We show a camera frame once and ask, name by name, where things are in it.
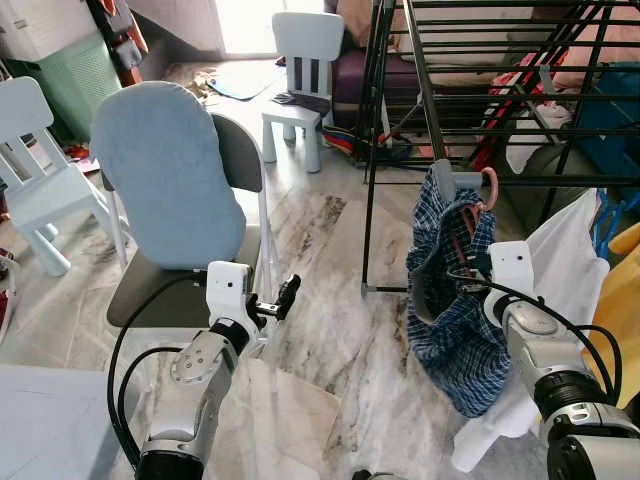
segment white cloth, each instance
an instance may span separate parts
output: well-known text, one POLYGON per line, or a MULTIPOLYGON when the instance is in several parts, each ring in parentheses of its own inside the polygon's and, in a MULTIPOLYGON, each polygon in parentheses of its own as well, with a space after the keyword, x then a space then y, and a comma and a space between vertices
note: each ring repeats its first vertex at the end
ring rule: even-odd
MULTIPOLYGON (((589 235, 598 205, 596 190, 591 189, 527 239, 536 295, 574 324, 591 323, 609 272, 607 261, 596 256, 589 235)), ((538 410, 514 368, 489 410, 456 434, 451 461, 458 470, 471 471, 498 437, 520 437, 535 421, 538 410)))
MULTIPOLYGON (((560 128, 571 120, 571 112, 556 103, 550 105, 538 105, 536 110, 547 123, 549 128, 560 128)), ((518 120, 516 128, 539 129, 535 120, 518 120)), ((544 135, 512 135, 509 142, 544 142, 544 135)), ((527 166, 531 155, 540 148, 539 145, 509 145, 505 157, 514 173, 522 173, 527 166)))

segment white children's chair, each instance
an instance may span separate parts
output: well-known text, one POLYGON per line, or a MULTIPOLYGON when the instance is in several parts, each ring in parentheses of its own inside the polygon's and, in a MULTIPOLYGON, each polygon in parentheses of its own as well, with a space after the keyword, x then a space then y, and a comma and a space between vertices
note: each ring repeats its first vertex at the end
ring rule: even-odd
MULTIPOLYGON (((287 89, 293 94, 324 98, 331 102, 330 64, 340 54, 344 21, 329 13, 279 12, 273 16, 276 49, 286 57, 287 89)), ((320 170, 316 126, 320 114, 297 105, 268 102, 262 112, 263 157, 266 163, 276 161, 272 123, 284 126, 285 139, 295 139, 295 127, 305 131, 307 172, 320 170)), ((331 112, 323 125, 333 122, 331 112)))
POLYGON ((11 221, 25 237, 45 270, 52 276, 65 274, 71 264, 52 244, 57 230, 51 224, 79 209, 88 209, 110 235, 109 210, 104 196, 73 164, 67 163, 46 128, 53 115, 31 77, 20 77, 0 83, 0 142, 12 150, 12 164, 0 154, 0 177, 5 191, 11 221), (51 167, 45 170, 22 141, 32 134, 48 155, 51 167), (21 178, 16 171, 27 173, 21 178))

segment chair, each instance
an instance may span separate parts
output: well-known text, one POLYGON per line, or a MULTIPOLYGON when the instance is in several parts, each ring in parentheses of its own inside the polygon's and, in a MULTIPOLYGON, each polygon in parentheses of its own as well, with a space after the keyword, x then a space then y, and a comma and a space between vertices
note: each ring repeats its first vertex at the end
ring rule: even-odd
MULTIPOLYGON (((143 82, 98 109, 91 151, 139 245, 109 304, 109 323, 122 327, 163 285, 213 260, 255 270, 260 256, 263 287, 271 291, 261 157, 239 124, 209 115, 178 85, 143 82)), ((204 289, 182 282, 148 305, 132 334, 137 343, 186 342, 208 321, 204 289)))
MULTIPOLYGON (((280 12, 273 16, 276 49, 286 57, 287 89, 291 93, 325 98, 331 101, 329 62, 340 54, 344 22, 339 15, 329 13, 280 12), (300 63, 299 73, 296 67, 300 63)), ((272 123, 284 126, 285 139, 295 139, 295 127, 305 131, 305 162, 307 172, 320 170, 316 126, 320 114, 296 105, 268 102, 262 112, 263 155, 266 163, 276 161, 272 123)), ((333 122, 331 112, 323 124, 333 122)))
POLYGON ((58 233, 51 222, 86 208, 111 236, 105 198, 75 165, 67 163, 49 136, 46 128, 53 123, 53 115, 33 78, 1 82, 0 105, 0 143, 6 143, 12 153, 11 163, 0 154, 0 177, 8 185, 5 196, 11 221, 45 270, 54 277, 63 275, 71 263, 51 244, 58 233), (33 135, 51 160, 46 172, 23 142, 21 137, 27 134, 33 135))

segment yellow cloth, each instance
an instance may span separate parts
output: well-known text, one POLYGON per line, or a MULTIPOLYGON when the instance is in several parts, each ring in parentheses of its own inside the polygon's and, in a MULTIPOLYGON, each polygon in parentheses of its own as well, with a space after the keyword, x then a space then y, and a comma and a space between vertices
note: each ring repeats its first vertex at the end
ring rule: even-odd
MULTIPOLYGON (((624 408, 640 391, 640 223, 616 236, 609 249, 627 256, 602 284, 593 324, 609 330, 620 345, 623 376, 618 406, 624 408)), ((597 332, 591 332, 589 338, 613 377, 613 355, 606 338, 597 332)), ((593 359, 588 354, 585 357, 599 376, 593 359)))

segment green laundry basket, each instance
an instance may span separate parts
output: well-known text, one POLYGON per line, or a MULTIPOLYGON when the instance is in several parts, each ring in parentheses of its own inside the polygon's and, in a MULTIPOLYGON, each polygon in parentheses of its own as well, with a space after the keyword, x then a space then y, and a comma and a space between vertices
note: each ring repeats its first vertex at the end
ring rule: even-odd
POLYGON ((51 109, 76 140, 88 142, 98 105, 122 87, 99 32, 39 62, 9 61, 16 76, 35 78, 51 109))

